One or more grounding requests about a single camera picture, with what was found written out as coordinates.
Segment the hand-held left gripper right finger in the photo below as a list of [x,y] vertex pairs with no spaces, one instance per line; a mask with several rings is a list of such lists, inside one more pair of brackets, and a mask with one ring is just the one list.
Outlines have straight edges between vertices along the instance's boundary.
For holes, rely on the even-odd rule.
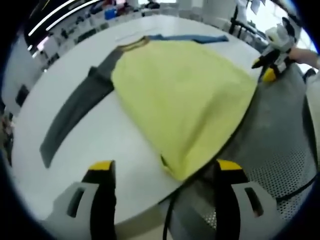
[[218,240],[275,240],[286,227],[277,201],[243,168],[218,159],[214,169]]

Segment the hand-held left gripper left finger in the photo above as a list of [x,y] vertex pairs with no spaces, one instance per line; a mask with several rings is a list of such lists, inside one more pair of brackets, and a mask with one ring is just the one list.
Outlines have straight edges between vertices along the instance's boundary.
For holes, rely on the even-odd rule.
[[116,163],[91,165],[53,202],[43,227],[56,240],[115,240]]

